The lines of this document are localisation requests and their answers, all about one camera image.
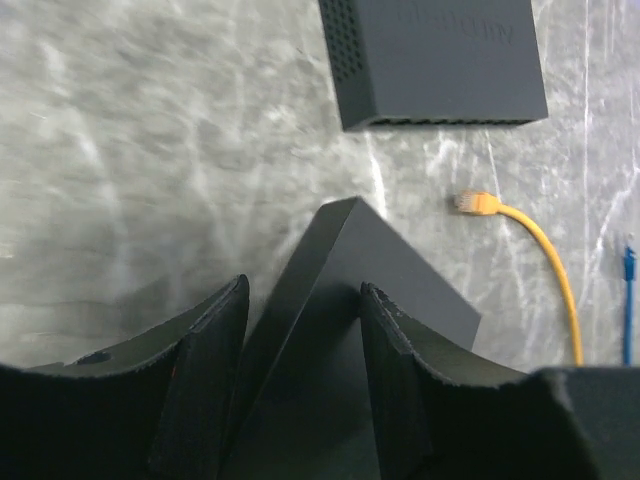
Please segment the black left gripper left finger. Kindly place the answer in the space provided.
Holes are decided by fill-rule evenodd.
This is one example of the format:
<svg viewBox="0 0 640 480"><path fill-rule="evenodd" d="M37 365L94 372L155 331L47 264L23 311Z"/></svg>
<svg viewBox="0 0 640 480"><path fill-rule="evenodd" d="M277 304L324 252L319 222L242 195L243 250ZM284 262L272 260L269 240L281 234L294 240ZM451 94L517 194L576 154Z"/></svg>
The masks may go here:
<svg viewBox="0 0 640 480"><path fill-rule="evenodd" d="M238 276L70 364L1 369L5 479L214 479L248 319Z"/></svg>

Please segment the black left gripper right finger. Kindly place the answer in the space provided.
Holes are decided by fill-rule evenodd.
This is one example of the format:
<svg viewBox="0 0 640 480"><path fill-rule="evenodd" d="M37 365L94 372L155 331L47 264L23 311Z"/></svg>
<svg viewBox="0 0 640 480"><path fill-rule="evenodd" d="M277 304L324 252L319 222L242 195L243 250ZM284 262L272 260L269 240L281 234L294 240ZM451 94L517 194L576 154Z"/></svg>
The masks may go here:
<svg viewBox="0 0 640 480"><path fill-rule="evenodd" d="M456 345L361 289L373 426L385 479L635 479L639 371L523 373Z"/></svg>

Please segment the black TP-Link network switch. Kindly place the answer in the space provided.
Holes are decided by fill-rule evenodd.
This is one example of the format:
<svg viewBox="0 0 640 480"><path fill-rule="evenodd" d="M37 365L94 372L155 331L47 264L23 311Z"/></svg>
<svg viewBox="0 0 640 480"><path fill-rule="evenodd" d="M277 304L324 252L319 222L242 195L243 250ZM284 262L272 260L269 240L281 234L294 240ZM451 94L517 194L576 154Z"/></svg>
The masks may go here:
<svg viewBox="0 0 640 480"><path fill-rule="evenodd" d="M362 198L314 215L243 351L224 479L376 479L358 319L372 283L463 348L479 313Z"/></svg>

